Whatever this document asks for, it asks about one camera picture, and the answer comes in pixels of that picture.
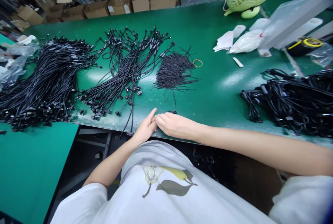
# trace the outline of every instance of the tape measure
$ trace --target tape measure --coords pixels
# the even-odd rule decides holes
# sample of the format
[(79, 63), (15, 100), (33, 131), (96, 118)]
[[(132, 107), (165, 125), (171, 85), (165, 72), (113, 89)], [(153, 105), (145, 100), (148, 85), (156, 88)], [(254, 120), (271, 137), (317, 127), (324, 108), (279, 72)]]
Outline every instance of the tape measure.
[(293, 42), (287, 47), (287, 52), (294, 57), (304, 56), (311, 51), (321, 47), (323, 42), (315, 38), (305, 38), (298, 42)]

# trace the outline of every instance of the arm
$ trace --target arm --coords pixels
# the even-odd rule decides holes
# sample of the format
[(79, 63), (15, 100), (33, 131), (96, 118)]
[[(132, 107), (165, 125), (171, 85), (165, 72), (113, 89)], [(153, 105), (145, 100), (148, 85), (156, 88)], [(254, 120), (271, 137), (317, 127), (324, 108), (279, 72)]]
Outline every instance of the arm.
[(289, 173), (333, 176), (333, 150), (306, 141), (249, 130), (210, 127), (171, 113), (155, 117), (167, 135), (253, 158)]
[(131, 154), (156, 131), (154, 119), (156, 108), (139, 125), (135, 135), (119, 149), (102, 161), (87, 178), (83, 187), (91, 183), (100, 183), (109, 187)]

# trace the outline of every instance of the clear plastic bag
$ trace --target clear plastic bag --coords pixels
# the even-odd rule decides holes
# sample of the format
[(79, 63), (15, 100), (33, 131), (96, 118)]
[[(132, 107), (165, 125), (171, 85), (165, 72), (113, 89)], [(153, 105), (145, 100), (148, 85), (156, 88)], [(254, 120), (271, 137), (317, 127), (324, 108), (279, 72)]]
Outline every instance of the clear plastic bag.
[(38, 43), (33, 43), (27, 46), (11, 46), (8, 47), (7, 49), (7, 54), (8, 55), (13, 55), (13, 56), (25, 56), (25, 57), (30, 57), (33, 56), (36, 50), (38, 50)]
[(230, 48), (227, 54), (251, 52), (259, 47), (263, 41), (262, 30), (254, 30), (242, 35)]
[(326, 67), (333, 62), (333, 46), (329, 43), (323, 43), (323, 45), (307, 54), (315, 64), (322, 67)]
[(0, 75), (0, 91), (4, 87), (13, 86), (19, 76), (23, 75), (26, 71), (23, 70), (28, 57), (18, 57), (11, 64), (9, 69)]

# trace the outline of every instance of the green table surface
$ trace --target green table surface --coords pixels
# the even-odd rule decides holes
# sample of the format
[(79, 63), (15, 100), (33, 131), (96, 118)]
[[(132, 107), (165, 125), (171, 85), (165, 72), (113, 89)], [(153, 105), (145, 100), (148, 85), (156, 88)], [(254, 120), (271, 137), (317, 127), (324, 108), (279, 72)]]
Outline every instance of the green table surface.
[(54, 123), (14, 133), (0, 123), (0, 211), (23, 224), (41, 224), (78, 130)]
[[(172, 95), (167, 100), (170, 91), (151, 90), (158, 70), (158, 67), (155, 68), (149, 76), (141, 79), (138, 83), (143, 93), (134, 99), (134, 132), (142, 119), (154, 107), (157, 107), (157, 113), (176, 109), (178, 114), (210, 126), (251, 129), (283, 135), (283, 129), (276, 127), (265, 114), (263, 114), (263, 123), (250, 122), (247, 119), (248, 107), (240, 98), (239, 92), (242, 89), (253, 89), (265, 82), (261, 72), (268, 68), (279, 68), (287, 73), (294, 70), (281, 51), (272, 50), (273, 57), (268, 58), (260, 57), (257, 51), (234, 55), (226, 54), (226, 51), (214, 53), (213, 47), (216, 45), (217, 38), (226, 31), (233, 30), (238, 24), (243, 24), (249, 28), (258, 18), (247, 20), (241, 18), (240, 14), (231, 14), (225, 17), (222, 7), (223, 2), (212, 2), (76, 22), (38, 25), (29, 28), (26, 33), (33, 34), (37, 38), (45, 38), (46, 34), (49, 34), (50, 36), (65, 36), (69, 39), (85, 39), (87, 43), (94, 44), (99, 37), (105, 39), (104, 31), (108, 31), (110, 28), (123, 30), (127, 26), (131, 30), (135, 30), (139, 34), (139, 38), (142, 38), (145, 29), (151, 30), (156, 26), (160, 32), (168, 32), (171, 36), (169, 41), (162, 44), (160, 52), (165, 50), (171, 41), (175, 42), (175, 49), (177, 47), (187, 49), (191, 46), (190, 52), (195, 53), (193, 58), (203, 62), (202, 67), (193, 71), (193, 76), (201, 80), (191, 85), (191, 88), (196, 90), (188, 91), (188, 93), (175, 91), (176, 109)], [(244, 64), (243, 68), (237, 66), (232, 59), (233, 56), (236, 56)], [(80, 90), (95, 86), (109, 71), (109, 60), (99, 58), (97, 63), (103, 68), (84, 69), (78, 72)], [(111, 111), (117, 111), (123, 103), (123, 100), (117, 100)], [(123, 130), (130, 112), (128, 105), (125, 106), (120, 117), (111, 114), (94, 121), (91, 119), (93, 113), (87, 105), (78, 102), (77, 106), (86, 112), (84, 115), (79, 115), (73, 111), (72, 122), (120, 131)], [(293, 132), (289, 133), (291, 137), (295, 137)], [(161, 130), (158, 130), (154, 135), (170, 138)], [(317, 139), (308, 136), (300, 138), (310, 141)]]

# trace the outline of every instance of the shirt graphic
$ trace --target shirt graphic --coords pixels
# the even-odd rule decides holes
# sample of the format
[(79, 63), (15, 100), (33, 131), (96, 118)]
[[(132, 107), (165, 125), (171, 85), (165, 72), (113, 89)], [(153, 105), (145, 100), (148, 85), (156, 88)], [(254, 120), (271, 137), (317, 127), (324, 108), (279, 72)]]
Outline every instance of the shirt graphic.
[(156, 190), (163, 190), (167, 194), (184, 196), (187, 194), (188, 190), (192, 186), (197, 186), (197, 184), (193, 183), (192, 181), (193, 175), (187, 169), (179, 170), (175, 168), (170, 168), (165, 166), (154, 166), (154, 165), (142, 166), (142, 169), (145, 172), (145, 179), (149, 185), (147, 192), (142, 196), (143, 198), (147, 197), (152, 187), (152, 184), (158, 181), (159, 177), (164, 172), (164, 170), (173, 173), (179, 180), (185, 181), (189, 185), (183, 186), (172, 180), (164, 180), (159, 185), (157, 185)]

